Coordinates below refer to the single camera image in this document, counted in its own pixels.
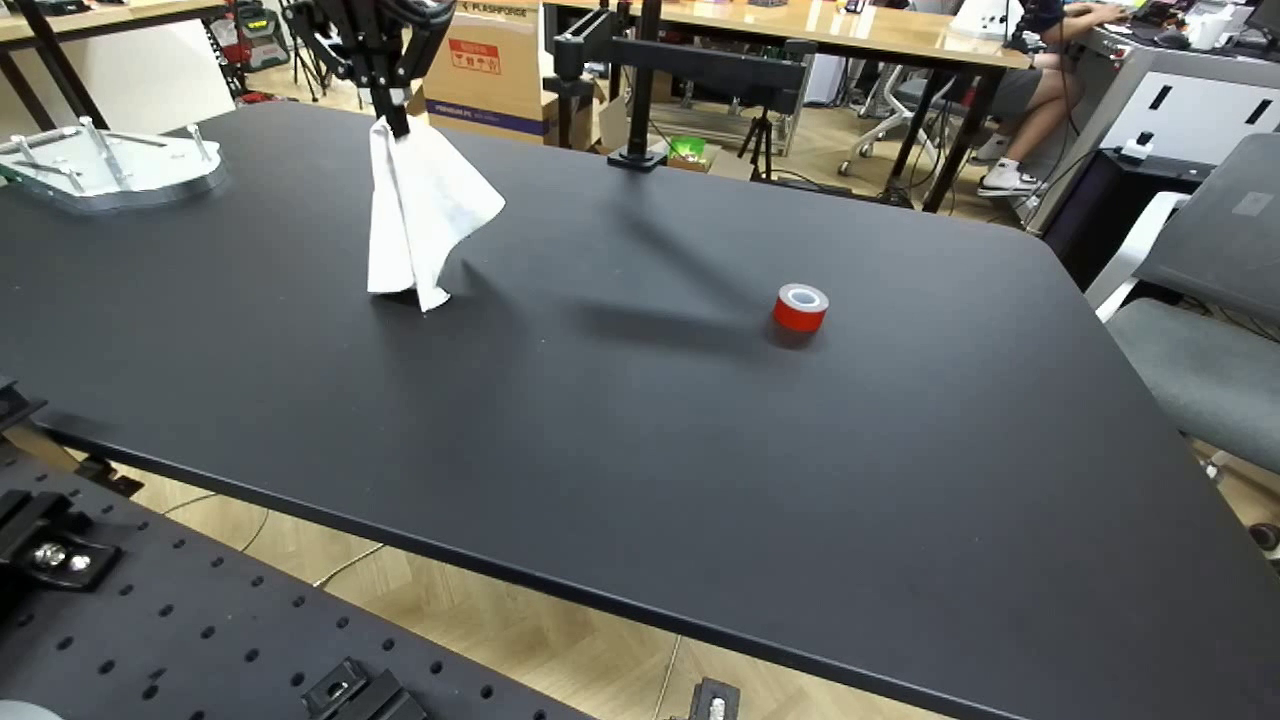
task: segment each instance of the cardboard box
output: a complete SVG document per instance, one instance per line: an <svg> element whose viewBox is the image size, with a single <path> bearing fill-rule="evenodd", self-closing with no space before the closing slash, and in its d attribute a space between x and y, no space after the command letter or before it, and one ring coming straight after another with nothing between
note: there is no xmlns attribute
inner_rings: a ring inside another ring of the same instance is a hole
<svg viewBox="0 0 1280 720"><path fill-rule="evenodd" d="M474 135L561 145L539 40L539 0L463 0L409 112L429 112L435 128ZM578 112L572 147L597 145L599 122L592 117L592 109Z"/></svg>

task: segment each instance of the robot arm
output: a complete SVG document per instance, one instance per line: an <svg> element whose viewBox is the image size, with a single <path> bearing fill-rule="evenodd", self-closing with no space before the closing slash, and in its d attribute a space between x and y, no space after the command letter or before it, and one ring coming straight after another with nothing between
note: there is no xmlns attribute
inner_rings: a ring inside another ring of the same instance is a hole
<svg viewBox="0 0 1280 720"><path fill-rule="evenodd" d="M426 77L450 33L458 0L297 0L293 33L333 77L368 89L373 112L409 135L409 82Z"/></svg>

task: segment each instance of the table leg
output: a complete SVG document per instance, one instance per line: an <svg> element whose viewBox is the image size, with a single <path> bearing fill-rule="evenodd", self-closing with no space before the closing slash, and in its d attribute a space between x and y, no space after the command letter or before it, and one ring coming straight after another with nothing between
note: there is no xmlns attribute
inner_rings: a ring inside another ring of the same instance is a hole
<svg viewBox="0 0 1280 720"><path fill-rule="evenodd" d="M658 40L662 13L663 13L663 0L646 0L646 4L642 4L635 40ZM649 112L653 112L653 67L642 64L642 67L635 67L635 82L633 82L633 131L630 131L630 147L624 147L624 152L613 152L608 162L635 167L635 170L653 170L653 167L663 160L663 155L649 152Z"/></svg>
<svg viewBox="0 0 1280 720"><path fill-rule="evenodd" d="M17 67L17 58L8 51L0 51L0 77L13 82L17 99L27 109L27 117L41 122L41 128L54 128L54 117L50 109L41 104L41 95L31 92L23 67Z"/></svg>
<svg viewBox="0 0 1280 720"><path fill-rule="evenodd" d="M898 152L891 170L890 170L890 179L883 179L883 191L882 191L883 203L891 201L898 179L902 179L905 167L908 167L908 155L914 155L914 147L916 147L916 135L919 135L926 117L930 117L930 109L933 109L933 95L943 89L943 79L950 79L950 73L940 73L940 67L930 73L930 82L926 82L926 95L919 95L919 104L916 104L916 112L914 112L914 128L908 128L908 135L905 135L905 147Z"/></svg>
<svg viewBox="0 0 1280 720"><path fill-rule="evenodd" d="M950 147L950 160L943 160L940 176L933 179L933 186L926 195L926 213L937 213L943 203L972 135L982 131L986 117L991 112L1001 79L1006 79L1006 67L976 73L976 95L972 95L972 104L964 112L962 135Z"/></svg>

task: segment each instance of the white cloth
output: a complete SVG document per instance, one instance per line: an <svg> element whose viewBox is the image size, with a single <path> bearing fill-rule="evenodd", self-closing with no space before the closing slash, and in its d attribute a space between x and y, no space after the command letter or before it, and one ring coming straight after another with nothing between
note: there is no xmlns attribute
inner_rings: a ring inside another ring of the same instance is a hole
<svg viewBox="0 0 1280 720"><path fill-rule="evenodd" d="M421 313L432 313L450 299L440 286L450 251L483 229L504 207L504 195L421 117L402 138L376 119L368 155L368 290L415 286Z"/></svg>

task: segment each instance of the person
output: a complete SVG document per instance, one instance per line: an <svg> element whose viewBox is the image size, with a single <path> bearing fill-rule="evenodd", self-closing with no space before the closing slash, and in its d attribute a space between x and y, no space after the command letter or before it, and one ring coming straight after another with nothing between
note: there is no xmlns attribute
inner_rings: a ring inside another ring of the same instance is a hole
<svg viewBox="0 0 1280 720"><path fill-rule="evenodd" d="M982 184L982 195L1027 195L1042 191L1044 179L1025 170L1025 160L1042 152L1042 145L1069 119L1074 92L1069 77L1062 67L1062 51L1090 33L1125 18L1130 13L1122 4L1065 4L1065 0L1020 0L1025 18L1015 22L1011 40L1020 46L1044 46L1032 54L1035 92L1027 99L1027 112L1020 117L1007 145L988 138L976 155L997 155L991 170Z"/></svg>

